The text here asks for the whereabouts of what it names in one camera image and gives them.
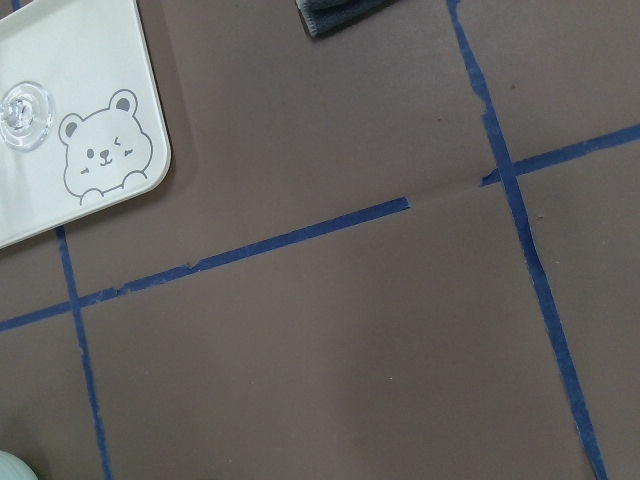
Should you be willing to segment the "grey yellow folded cloth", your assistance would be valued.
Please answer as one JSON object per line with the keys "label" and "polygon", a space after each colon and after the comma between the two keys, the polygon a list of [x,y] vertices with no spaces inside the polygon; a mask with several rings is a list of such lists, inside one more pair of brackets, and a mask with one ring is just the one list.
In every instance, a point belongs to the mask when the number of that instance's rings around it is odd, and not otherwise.
{"label": "grey yellow folded cloth", "polygon": [[312,37],[340,29],[392,4],[386,0],[296,0]]}

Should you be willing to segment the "cream bear tray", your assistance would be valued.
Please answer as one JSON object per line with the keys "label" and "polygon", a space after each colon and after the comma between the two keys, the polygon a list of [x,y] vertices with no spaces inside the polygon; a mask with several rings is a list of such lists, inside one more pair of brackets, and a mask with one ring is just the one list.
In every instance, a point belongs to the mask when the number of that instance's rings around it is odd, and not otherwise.
{"label": "cream bear tray", "polygon": [[1,243],[10,246],[144,194],[171,148],[138,6],[34,1],[1,21],[1,99],[33,81],[55,115],[41,146],[1,141]]}

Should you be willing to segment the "clear wine glass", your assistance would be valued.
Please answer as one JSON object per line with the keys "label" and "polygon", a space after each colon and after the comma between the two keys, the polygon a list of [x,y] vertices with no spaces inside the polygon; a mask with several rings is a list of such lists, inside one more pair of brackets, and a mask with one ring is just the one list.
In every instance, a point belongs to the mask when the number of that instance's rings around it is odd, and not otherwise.
{"label": "clear wine glass", "polygon": [[1,99],[1,141],[11,150],[30,152],[46,140],[55,115],[52,95],[41,84],[23,81]]}

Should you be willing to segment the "green bowl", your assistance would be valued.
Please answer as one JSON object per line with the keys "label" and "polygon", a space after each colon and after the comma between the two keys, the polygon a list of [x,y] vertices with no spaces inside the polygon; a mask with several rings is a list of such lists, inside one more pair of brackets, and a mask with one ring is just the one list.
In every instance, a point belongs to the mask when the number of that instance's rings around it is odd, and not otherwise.
{"label": "green bowl", "polygon": [[34,471],[18,457],[0,452],[0,480],[37,480]]}

